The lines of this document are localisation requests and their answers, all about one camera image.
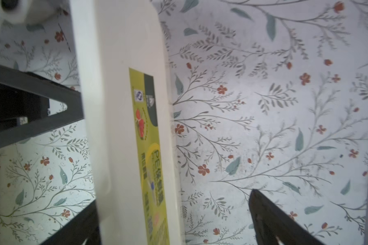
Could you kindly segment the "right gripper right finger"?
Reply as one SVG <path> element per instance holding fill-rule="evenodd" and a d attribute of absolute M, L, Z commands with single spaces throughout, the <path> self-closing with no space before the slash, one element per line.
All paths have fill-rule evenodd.
<path fill-rule="evenodd" d="M 259 190 L 251 191 L 249 211 L 259 245 L 322 245 Z"/>

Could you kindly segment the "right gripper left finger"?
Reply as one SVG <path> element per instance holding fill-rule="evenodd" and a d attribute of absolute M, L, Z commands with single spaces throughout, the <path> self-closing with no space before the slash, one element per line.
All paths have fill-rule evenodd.
<path fill-rule="evenodd" d="M 101 235 L 96 200 L 59 231 L 46 239 L 42 245 L 100 245 Z"/>

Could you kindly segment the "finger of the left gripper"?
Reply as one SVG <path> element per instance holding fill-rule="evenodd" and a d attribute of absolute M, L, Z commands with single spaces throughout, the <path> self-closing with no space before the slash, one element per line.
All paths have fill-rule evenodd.
<path fill-rule="evenodd" d="M 0 65 L 0 148 L 83 119 L 80 92 Z"/>

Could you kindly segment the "wrap roll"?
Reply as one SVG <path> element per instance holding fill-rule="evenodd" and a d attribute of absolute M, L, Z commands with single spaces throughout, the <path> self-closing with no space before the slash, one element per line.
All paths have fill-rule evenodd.
<path fill-rule="evenodd" d="M 61 4 L 62 1 L 50 0 L 0 0 L 0 20 L 12 24 L 38 23 L 53 15 Z"/>

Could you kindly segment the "cream dispenser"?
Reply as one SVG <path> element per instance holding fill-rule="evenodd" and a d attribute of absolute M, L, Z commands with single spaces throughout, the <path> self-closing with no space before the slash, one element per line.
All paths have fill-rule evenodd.
<path fill-rule="evenodd" d="M 150 1 L 70 1 L 105 245 L 183 245 L 165 40 Z"/>

